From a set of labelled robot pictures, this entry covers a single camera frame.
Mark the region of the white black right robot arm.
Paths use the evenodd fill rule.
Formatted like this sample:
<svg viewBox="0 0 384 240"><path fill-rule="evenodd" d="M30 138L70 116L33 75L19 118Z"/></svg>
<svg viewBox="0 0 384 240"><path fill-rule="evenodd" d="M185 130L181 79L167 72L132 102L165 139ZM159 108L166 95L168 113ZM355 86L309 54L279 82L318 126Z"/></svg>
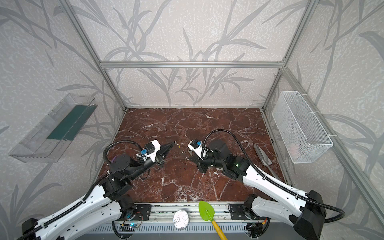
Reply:
<svg viewBox="0 0 384 240"><path fill-rule="evenodd" d="M223 174L232 180L262 191L271 197L250 197L245 207L249 217L267 217L283 222L306 240L318 240L326 218L323 207L302 200L307 197L311 201L322 203L320 194L311 190L309 193L291 187L258 167L253 167L247 159L234 156L228 146L220 139L214 140L203 149L203 143L197 139L188 144L191 153L190 161L194 162L201 173L209 167L222 169Z"/></svg>

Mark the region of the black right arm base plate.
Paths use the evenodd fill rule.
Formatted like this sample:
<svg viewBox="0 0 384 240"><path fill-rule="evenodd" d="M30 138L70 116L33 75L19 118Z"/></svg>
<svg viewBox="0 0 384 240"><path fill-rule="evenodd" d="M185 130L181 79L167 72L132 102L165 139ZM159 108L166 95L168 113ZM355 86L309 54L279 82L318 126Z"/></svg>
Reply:
<svg viewBox="0 0 384 240"><path fill-rule="evenodd" d="M252 214L243 204L229 204L231 220L252 220Z"/></svg>

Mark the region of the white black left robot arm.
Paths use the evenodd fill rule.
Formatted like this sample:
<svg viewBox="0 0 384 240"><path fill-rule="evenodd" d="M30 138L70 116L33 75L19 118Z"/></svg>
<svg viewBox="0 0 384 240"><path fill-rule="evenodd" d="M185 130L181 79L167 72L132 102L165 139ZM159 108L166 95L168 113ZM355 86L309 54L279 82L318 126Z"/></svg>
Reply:
<svg viewBox="0 0 384 240"><path fill-rule="evenodd" d="M118 144L132 144L138 148L135 159L120 155L110 161L111 148ZM103 159L110 171L99 177L87 193L43 219L31 218L22 224L22 240L75 240L105 223L127 217L138 211L126 193L133 187L132 181L154 165L162 165L175 142L161 145L157 140L144 147L131 140L121 140L108 145Z"/></svg>

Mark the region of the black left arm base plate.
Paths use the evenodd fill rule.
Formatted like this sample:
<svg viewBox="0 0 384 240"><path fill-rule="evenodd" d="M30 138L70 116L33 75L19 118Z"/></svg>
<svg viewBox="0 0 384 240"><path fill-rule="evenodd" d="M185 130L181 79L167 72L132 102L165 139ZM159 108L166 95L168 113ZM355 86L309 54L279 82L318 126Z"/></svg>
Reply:
<svg viewBox="0 0 384 240"><path fill-rule="evenodd" d="M120 220L126 221L148 221L151 214L152 205L139 204L134 205L128 210L124 210Z"/></svg>

